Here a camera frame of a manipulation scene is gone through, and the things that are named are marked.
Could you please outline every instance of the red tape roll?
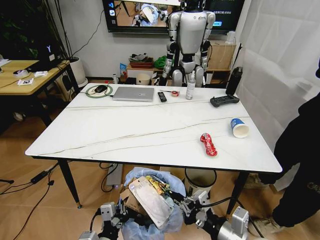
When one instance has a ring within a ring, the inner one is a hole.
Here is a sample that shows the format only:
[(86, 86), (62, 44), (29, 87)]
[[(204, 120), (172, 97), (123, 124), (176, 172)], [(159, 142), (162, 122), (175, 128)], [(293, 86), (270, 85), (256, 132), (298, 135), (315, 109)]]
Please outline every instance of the red tape roll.
[(172, 91), (172, 92), (171, 92), (171, 95), (172, 95), (173, 97), (178, 97), (178, 96), (179, 96), (179, 92), (178, 92), (178, 91)]

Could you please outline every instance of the white curtain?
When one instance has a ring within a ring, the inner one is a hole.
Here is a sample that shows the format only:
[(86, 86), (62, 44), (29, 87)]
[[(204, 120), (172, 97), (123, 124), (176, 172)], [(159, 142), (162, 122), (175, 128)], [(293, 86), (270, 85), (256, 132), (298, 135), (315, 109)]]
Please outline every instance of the white curtain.
[(252, 0), (240, 41), (237, 94), (273, 150), (299, 106), (320, 92), (320, 0)]

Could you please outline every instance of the black bottle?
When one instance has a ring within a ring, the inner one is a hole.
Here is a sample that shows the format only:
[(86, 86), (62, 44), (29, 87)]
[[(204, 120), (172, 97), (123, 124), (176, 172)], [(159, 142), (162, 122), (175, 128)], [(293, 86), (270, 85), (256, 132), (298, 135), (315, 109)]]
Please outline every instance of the black bottle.
[(227, 95), (235, 94), (238, 84), (241, 80), (241, 76), (242, 76), (242, 66), (238, 66), (231, 73), (228, 86), (226, 87), (226, 90), (225, 90), (225, 93)]

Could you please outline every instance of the red crumpled can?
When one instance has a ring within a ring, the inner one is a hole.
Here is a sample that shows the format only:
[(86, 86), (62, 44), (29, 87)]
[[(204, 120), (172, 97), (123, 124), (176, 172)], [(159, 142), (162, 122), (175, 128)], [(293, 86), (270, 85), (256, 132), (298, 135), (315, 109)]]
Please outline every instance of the red crumpled can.
[(218, 152), (214, 144), (212, 143), (211, 136), (209, 133), (202, 134), (200, 137), (200, 141), (204, 143), (206, 154), (212, 157), (217, 156)]

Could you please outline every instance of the television screen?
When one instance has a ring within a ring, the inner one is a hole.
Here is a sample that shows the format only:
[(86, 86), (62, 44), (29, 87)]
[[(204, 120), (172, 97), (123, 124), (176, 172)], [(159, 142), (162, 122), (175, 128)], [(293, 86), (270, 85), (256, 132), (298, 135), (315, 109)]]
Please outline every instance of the television screen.
[[(204, 10), (215, 13), (211, 34), (236, 30), (245, 0), (207, 0)], [(111, 33), (166, 34), (167, 18), (180, 11), (178, 0), (102, 0)]]

